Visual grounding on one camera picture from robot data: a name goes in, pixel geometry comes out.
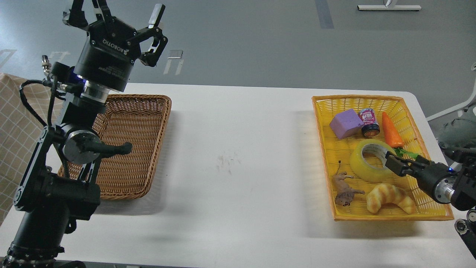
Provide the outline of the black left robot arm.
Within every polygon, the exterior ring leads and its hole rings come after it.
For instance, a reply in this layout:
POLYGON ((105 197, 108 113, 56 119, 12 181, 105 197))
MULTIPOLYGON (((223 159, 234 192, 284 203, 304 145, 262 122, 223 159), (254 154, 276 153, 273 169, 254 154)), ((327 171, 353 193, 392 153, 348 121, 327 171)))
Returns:
POLYGON ((100 205, 102 159, 132 151, 129 142, 102 142, 94 121, 106 112, 111 90, 124 92, 136 60, 155 67, 168 43, 159 26, 163 4, 155 5, 148 26, 135 29, 112 16, 105 0, 92 1, 96 21, 88 23, 83 3, 74 0, 63 13, 65 25, 87 33, 77 64, 51 64, 43 55, 45 78, 19 87, 22 104, 43 129, 13 197, 25 215, 3 268, 53 268, 64 252, 63 236, 93 215, 100 205))

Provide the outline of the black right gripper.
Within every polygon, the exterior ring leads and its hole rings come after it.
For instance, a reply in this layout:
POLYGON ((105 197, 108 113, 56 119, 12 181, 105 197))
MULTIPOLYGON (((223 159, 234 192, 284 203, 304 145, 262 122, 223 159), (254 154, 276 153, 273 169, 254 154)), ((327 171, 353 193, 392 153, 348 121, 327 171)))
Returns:
POLYGON ((385 166, 394 174, 404 177, 414 177, 419 188, 439 204, 449 204, 454 193, 453 185, 457 173, 443 163, 436 163, 417 156, 415 159, 405 159, 394 154, 385 156, 385 166))

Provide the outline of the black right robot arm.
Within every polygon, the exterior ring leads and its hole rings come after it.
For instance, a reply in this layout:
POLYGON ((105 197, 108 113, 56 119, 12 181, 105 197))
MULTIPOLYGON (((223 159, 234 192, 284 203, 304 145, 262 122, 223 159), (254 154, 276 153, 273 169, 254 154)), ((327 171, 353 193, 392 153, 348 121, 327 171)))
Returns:
POLYGON ((443 163, 418 155, 414 160, 403 159, 391 151, 385 155, 385 166, 398 176, 410 175, 418 187, 439 204, 450 204, 459 211, 466 211, 466 219, 458 219, 454 229, 471 252, 476 256, 475 205, 476 205, 476 153, 474 148, 447 147, 445 155, 461 164, 456 171, 443 163))

